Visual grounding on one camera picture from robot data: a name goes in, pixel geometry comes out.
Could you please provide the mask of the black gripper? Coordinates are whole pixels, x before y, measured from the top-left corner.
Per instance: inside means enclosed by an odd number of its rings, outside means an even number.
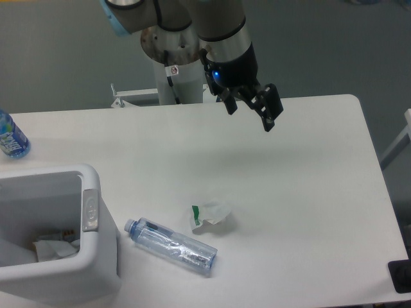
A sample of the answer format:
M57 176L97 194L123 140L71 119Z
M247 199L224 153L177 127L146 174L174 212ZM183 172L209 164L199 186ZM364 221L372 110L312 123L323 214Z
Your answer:
M200 45L200 61L211 94L221 99L229 115L238 109L236 98L244 101L260 116L264 131L269 132L284 108L277 87L273 83L262 87L257 80L252 42L201 41Z

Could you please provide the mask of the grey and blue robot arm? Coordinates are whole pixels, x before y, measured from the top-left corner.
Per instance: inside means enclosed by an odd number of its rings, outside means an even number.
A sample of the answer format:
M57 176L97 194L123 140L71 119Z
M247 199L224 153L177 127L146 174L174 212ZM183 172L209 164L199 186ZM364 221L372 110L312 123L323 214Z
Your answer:
M140 33L161 105L201 103L203 91L229 114L243 101L271 130L283 111L275 85L258 82L258 63L241 1L102 1L119 36Z

